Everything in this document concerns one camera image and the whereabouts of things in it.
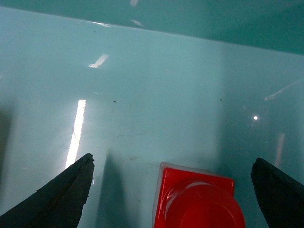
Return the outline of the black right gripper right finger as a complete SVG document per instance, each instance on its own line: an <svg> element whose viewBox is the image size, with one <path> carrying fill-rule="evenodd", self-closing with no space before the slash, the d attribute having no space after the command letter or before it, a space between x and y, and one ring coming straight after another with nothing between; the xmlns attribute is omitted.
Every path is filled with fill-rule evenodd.
<svg viewBox="0 0 304 228"><path fill-rule="evenodd" d="M251 168L256 199L270 228L304 226L304 186L262 158Z"/></svg>

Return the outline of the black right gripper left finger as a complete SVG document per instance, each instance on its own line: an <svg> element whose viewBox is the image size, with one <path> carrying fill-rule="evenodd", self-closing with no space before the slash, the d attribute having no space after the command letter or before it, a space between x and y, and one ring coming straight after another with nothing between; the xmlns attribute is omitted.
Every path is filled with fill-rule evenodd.
<svg viewBox="0 0 304 228"><path fill-rule="evenodd" d="M91 187L89 153L0 217L2 228L76 228Z"/></svg>

